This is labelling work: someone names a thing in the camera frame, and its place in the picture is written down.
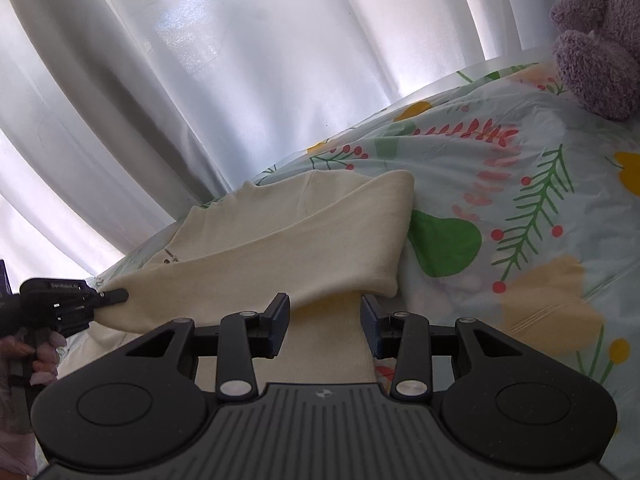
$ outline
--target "curtain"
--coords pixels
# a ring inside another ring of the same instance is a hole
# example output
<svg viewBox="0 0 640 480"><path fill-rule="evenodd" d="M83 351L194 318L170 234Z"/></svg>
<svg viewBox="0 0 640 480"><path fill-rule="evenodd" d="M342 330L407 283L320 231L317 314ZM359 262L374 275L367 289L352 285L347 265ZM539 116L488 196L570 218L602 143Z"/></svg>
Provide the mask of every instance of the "curtain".
<svg viewBox="0 0 640 480"><path fill-rule="evenodd" d="M63 274L95 274L289 153L549 44L555 1L0 0L0 140L84 234L61 235L70 221L0 173L7 218L36 229ZM10 269L40 258L25 236L2 241Z"/></svg>

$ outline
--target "purple teddy bear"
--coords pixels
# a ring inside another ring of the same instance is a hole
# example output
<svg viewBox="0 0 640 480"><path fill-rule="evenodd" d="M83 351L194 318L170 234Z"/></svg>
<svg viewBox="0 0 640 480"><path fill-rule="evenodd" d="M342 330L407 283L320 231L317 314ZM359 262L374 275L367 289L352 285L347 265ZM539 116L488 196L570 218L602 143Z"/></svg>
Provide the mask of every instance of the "purple teddy bear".
<svg viewBox="0 0 640 480"><path fill-rule="evenodd" d="M640 109L640 0L560 0L554 55L584 108L623 121Z"/></svg>

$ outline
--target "bed sheet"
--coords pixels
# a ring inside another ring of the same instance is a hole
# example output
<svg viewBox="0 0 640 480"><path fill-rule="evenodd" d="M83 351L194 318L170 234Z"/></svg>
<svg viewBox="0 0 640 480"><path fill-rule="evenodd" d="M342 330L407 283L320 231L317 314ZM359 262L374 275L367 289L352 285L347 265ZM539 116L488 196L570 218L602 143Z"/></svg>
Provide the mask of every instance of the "bed sheet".
<svg viewBox="0 0 640 480"><path fill-rule="evenodd" d="M603 384L619 416L603 464L640 476L640 121L582 110L550 62L457 77L466 84L382 110L254 182L411 171L414 211L388 308L437 324L476 317ZM142 266L173 232L97 284ZM376 371L388 386L393 362ZM451 380L436 363L436 386Z"/></svg>

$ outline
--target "beige clothing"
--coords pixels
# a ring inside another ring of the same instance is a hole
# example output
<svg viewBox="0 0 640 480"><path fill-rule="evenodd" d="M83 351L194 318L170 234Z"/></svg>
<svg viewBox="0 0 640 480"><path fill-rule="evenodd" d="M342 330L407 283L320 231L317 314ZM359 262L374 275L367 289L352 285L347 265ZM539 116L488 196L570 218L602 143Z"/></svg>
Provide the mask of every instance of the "beige clothing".
<svg viewBox="0 0 640 480"><path fill-rule="evenodd" d="M268 186L248 182L209 208L192 208L165 250L105 284L126 288L129 301L97 310L96 321L129 333L175 317L219 324L233 312L261 312L286 292L287 336L277 358L254 360L258 382L373 381L360 294L396 293L413 182L407 171L374 179L309 171ZM62 371L116 348L123 337L92 327ZM204 389L212 389L214 361L200 364L196 382Z"/></svg>

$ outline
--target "teddy bear leg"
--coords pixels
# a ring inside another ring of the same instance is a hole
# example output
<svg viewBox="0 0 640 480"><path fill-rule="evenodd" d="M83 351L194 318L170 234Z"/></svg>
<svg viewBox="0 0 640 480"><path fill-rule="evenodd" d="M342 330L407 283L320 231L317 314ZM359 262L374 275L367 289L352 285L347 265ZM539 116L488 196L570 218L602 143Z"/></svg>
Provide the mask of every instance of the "teddy bear leg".
<svg viewBox="0 0 640 480"><path fill-rule="evenodd" d="M568 30L554 55L562 81L588 111L623 121L640 108L640 65L619 44Z"/></svg>

